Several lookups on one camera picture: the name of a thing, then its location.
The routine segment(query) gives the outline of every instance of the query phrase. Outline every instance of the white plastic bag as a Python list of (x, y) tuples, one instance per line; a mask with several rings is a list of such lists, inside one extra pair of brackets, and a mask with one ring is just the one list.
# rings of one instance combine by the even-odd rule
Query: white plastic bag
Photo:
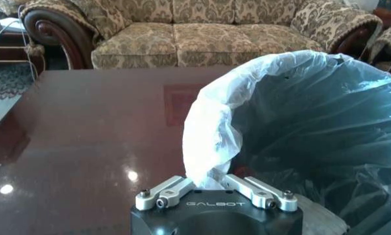
[(352, 234), (375, 232), (391, 220), (391, 75), (310, 50), (251, 60), (200, 90), (183, 161), (201, 188), (220, 188), (239, 162), (326, 206)]

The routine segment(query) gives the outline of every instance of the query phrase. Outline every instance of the bolt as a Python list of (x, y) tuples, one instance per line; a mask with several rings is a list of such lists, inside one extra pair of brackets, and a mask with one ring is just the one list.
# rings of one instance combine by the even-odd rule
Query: bolt
[(140, 191), (140, 197), (145, 198), (148, 197), (151, 194), (151, 190), (149, 189), (144, 189)]
[(156, 200), (156, 206), (159, 209), (163, 209), (168, 206), (168, 201), (165, 198), (160, 197), (157, 200)]
[(294, 193), (290, 190), (286, 190), (282, 194), (283, 198), (286, 199), (292, 199), (294, 198)]
[(267, 208), (268, 209), (274, 209), (276, 207), (276, 202), (275, 202), (275, 200), (269, 200), (268, 202), (267, 202)]

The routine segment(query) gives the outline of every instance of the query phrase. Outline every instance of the trash bin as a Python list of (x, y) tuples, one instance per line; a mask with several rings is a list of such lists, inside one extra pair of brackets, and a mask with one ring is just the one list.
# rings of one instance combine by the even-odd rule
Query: trash bin
[(391, 75), (310, 50), (251, 60), (200, 90), (183, 161), (201, 188), (243, 165), (330, 209), (350, 234), (391, 235)]

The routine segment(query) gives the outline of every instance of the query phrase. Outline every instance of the wooden furniture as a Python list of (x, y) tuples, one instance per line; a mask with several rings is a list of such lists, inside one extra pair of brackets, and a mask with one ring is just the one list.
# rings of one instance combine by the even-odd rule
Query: wooden furniture
[[(346, 53), (359, 57), (370, 37), (378, 34), (380, 19), (371, 14), (363, 16), (362, 12), (354, 9), (343, 8), (339, 11), (340, 6), (335, 3), (327, 6), (324, 0), (316, 1), (319, 2), (316, 5), (311, 3), (314, 5), (310, 8), (298, 2), (294, 0), (212, 0), (197, 2), (197, 6), (193, 8), (189, 0), (115, 0), (111, 1), (112, 4), (107, 5), (95, 4), (93, 1), (41, 0), (28, 4), (21, 17), (35, 40), (44, 45), (63, 46), (71, 69), (204, 66), (220, 63), (235, 65), (257, 55), (300, 49)], [(304, 7), (299, 14), (302, 16), (291, 21), (296, 15), (294, 13), (300, 11), (298, 9), (300, 7)], [(129, 17), (133, 23), (123, 24), (120, 19)], [(203, 26), (204, 31), (219, 33), (220, 28), (211, 27), (209, 23), (219, 23), (224, 25), (224, 28), (247, 23), (263, 24), (261, 26), (271, 24), (278, 25), (279, 29), (264, 28), (267, 31), (261, 34), (260, 30), (243, 29), (247, 30), (247, 33), (240, 33), (237, 29), (235, 32), (231, 31), (231, 35), (236, 33), (239, 37), (227, 37), (227, 40), (219, 42), (213, 39), (207, 40), (195, 33), (193, 36), (189, 36), (195, 42), (187, 42), (185, 39), (179, 38), (179, 30), (175, 27), (177, 23), (201, 23), (193, 25), (189, 32), (196, 32), (196, 29)], [(308, 44), (304, 45), (304, 41), (290, 44), (282, 40), (263, 43), (271, 38), (268, 35), (296, 42), (308, 39), (306, 40)], [(232, 43), (244, 37), (248, 37), (245, 39), (248, 47), (244, 45), (247, 42), (244, 41), (240, 43), (241, 46), (237, 46), (241, 49), (235, 49), (236, 46), (232, 46)], [(323, 48), (315, 47), (314, 40), (323, 45)], [(215, 55), (213, 59), (208, 59), (211, 54)]]
[(383, 20), (383, 28), (387, 29), (391, 27), (391, 10), (384, 8), (376, 8), (374, 10), (374, 15)]
[(378, 69), (391, 73), (391, 27), (376, 38), (366, 61)]
[[(43, 54), (31, 54), (36, 76), (45, 70)], [(0, 63), (29, 63), (21, 33), (4, 32), (0, 36)]]
[(45, 71), (0, 122), (0, 234), (127, 235), (137, 192), (184, 175), (185, 113), (229, 69)]

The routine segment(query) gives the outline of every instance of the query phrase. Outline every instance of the dark wooden table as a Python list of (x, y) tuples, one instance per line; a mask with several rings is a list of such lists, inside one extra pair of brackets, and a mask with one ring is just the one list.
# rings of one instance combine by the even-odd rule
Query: dark wooden table
[(139, 190), (184, 175), (183, 120), (229, 69), (45, 71), (0, 122), (0, 235), (128, 234)]

